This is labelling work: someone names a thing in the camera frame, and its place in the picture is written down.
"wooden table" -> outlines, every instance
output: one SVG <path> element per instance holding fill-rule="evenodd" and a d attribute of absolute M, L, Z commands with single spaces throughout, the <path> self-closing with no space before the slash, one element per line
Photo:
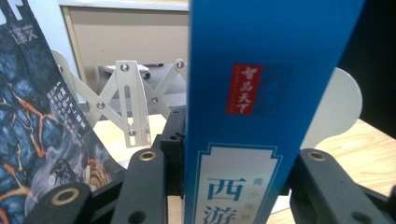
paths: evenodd
<path fill-rule="evenodd" d="M 151 136 L 163 131 L 166 120 L 150 116 Z M 100 121 L 94 128 L 116 161 L 126 161 L 139 148 L 125 147 L 122 132 L 110 121 Z M 396 140 L 362 120 L 347 132 L 317 145 L 332 154 L 352 179 L 364 187 L 389 196 L 396 184 Z M 181 223 L 181 200 L 168 197 L 169 223 Z M 294 223 L 289 209 L 272 214 L 267 223 Z"/>

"metal bracket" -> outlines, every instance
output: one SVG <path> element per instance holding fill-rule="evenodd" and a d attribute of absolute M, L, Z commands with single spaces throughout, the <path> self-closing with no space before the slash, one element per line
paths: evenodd
<path fill-rule="evenodd" d="M 151 112 L 153 109 L 157 109 L 165 119 L 168 119 L 171 110 L 163 102 L 162 98 L 178 74 L 180 74 L 183 79 L 187 81 L 186 63 L 184 63 L 181 59 L 175 60 L 172 67 L 165 74 L 165 76 L 163 76 L 163 79 L 155 88 L 155 90 L 153 90 L 147 82 L 143 82 L 148 99 L 149 112 Z"/>
<path fill-rule="evenodd" d="M 70 72 L 67 60 L 61 53 L 53 50 L 52 54 L 56 63 L 59 64 L 64 80 L 72 94 L 77 97 L 76 93 L 78 93 L 91 105 L 87 121 L 92 127 L 94 127 L 99 118 L 104 115 L 124 131 L 125 145 L 127 147 L 146 147 L 150 145 L 151 140 L 149 135 L 146 97 L 143 81 L 137 70 L 137 62 L 116 62 L 116 71 L 110 77 L 98 96 L 84 82 Z M 128 122 L 125 90 L 131 93 L 132 105 L 135 105 L 132 106 L 134 116 L 133 124 Z M 121 115 L 108 104 L 116 91 L 120 93 Z"/>

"blue book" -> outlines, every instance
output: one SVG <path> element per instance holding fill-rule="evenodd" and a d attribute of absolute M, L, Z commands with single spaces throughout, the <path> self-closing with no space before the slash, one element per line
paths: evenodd
<path fill-rule="evenodd" d="M 27 0 L 0 1 L 0 158 L 0 223 L 23 223 L 62 184 L 99 189 L 125 176 L 67 88 Z"/>
<path fill-rule="evenodd" d="M 191 2 L 184 223 L 265 223 L 363 4 Z"/>

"hole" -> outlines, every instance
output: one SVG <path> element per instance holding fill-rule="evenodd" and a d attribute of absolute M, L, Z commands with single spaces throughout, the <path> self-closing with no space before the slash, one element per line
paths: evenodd
<path fill-rule="evenodd" d="M 371 220 L 370 217 L 367 217 L 366 215 L 364 215 L 363 213 L 360 213 L 360 212 L 353 212 L 352 217 L 355 220 L 357 220 L 363 224 L 372 224 L 373 223 L 373 221 Z"/>
<path fill-rule="evenodd" d="M 151 161 L 156 157 L 157 157 L 157 153 L 152 151 L 143 152 L 142 154 L 139 155 L 139 159 L 141 161 Z"/>
<path fill-rule="evenodd" d="M 326 161 L 326 157 L 318 152 L 309 152 L 308 156 L 314 161 Z"/>
<path fill-rule="evenodd" d="M 146 215 L 144 212 L 134 212 L 129 216 L 128 222 L 130 224 L 140 224 L 143 223 L 145 219 Z"/>
<path fill-rule="evenodd" d="M 63 189 L 52 197 L 53 205 L 64 205 L 73 202 L 79 195 L 79 190 L 75 188 Z"/>

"chinese characters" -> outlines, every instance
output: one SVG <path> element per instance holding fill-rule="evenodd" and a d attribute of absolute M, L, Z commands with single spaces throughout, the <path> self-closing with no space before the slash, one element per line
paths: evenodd
<path fill-rule="evenodd" d="M 227 113 L 240 115 L 252 113 L 261 74 L 260 65 L 235 64 L 233 66 Z"/>
<path fill-rule="evenodd" d="M 60 87 L 61 82 L 58 82 L 56 86 L 54 86 L 48 93 L 47 97 L 49 101 L 53 105 L 53 108 L 57 112 L 57 114 L 61 117 L 62 122 L 65 126 L 69 128 L 72 132 L 72 137 L 79 146 L 82 146 L 81 143 L 81 134 L 78 132 L 78 126 L 72 119 L 76 120 L 82 130 L 85 130 L 87 124 L 84 122 L 82 116 L 76 110 L 73 101 L 70 99 L 70 96 L 67 95 L 64 87 Z"/>
<path fill-rule="evenodd" d="M 32 41 L 33 38 L 38 38 L 37 35 L 33 33 L 32 25 L 25 25 L 22 27 L 17 27 L 9 31 L 11 36 L 14 38 L 15 43 L 18 45 L 25 44 Z"/>

